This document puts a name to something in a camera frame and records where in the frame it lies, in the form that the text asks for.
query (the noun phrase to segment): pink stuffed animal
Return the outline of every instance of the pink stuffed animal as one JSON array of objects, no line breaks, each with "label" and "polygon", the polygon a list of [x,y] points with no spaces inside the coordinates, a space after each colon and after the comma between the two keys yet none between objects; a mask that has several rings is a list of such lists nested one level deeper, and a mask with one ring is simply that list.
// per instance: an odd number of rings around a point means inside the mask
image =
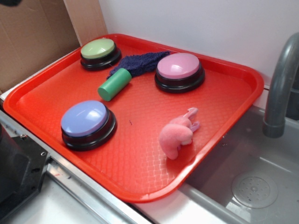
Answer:
[{"label": "pink stuffed animal", "polygon": [[159,143],[166,156],[175,160],[178,157],[178,151],[181,145],[192,143],[193,132],[199,128],[199,122],[192,124],[190,121],[196,113],[197,108],[188,109],[188,113],[169,122],[161,131]]}]

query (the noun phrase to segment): stainless steel sink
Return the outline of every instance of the stainless steel sink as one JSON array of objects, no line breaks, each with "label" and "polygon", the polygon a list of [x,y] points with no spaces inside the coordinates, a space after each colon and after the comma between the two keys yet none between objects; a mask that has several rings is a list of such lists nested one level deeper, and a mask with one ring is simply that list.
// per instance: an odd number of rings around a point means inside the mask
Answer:
[{"label": "stainless steel sink", "polygon": [[284,135],[271,139],[262,133],[263,116],[252,106],[223,136],[186,180],[189,196],[204,194],[249,223],[298,223],[299,124],[287,119]]}]

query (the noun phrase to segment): red tray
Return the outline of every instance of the red tray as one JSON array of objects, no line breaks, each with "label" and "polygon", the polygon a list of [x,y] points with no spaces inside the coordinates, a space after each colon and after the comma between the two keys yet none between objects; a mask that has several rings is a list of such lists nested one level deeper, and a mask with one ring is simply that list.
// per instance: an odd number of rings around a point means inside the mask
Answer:
[{"label": "red tray", "polygon": [[[188,52],[131,36],[106,35],[122,56],[170,50]],[[80,49],[20,85],[4,101],[5,111],[120,199],[149,202],[176,190],[221,137],[263,91],[255,70],[195,54],[206,72],[204,83],[191,92],[171,94],[155,86],[154,72],[135,77],[110,102],[97,88],[111,69],[86,71]],[[104,103],[116,116],[118,129],[106,144],[87,152],[69,150],[60,121],[73,105],[85,100]],[[188,108],[199,109],[200,128],[193,143],[172,161],[162,152],[158,136],[172,118]]]}]

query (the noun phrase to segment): green cylinder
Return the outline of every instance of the green cylinder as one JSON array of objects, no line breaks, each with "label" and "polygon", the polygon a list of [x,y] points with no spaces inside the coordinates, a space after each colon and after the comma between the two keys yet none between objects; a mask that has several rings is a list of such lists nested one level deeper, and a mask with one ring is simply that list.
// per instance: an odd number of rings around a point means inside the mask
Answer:
[{"label": "green cylinder", "polygon": [[103,100],[110,101],[131,79],[131,74],[126,69],[120,68],[98,88],[98,93]]}]

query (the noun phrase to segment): blue towel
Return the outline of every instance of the blue towel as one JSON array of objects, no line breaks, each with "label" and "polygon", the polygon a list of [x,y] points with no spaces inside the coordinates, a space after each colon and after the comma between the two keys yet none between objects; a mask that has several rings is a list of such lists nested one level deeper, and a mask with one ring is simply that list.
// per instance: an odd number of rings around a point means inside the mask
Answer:
[{"label": "blue towel", "polygon": [[119,65],[109,72],[107,79],[120,68],[128,70],[132,77],[140,76],[149,71],[154,71],[158,62],[169,54],[169,51],[162,51],[157,53],[146,53],[143,55],[125,56],[121,59]]}]

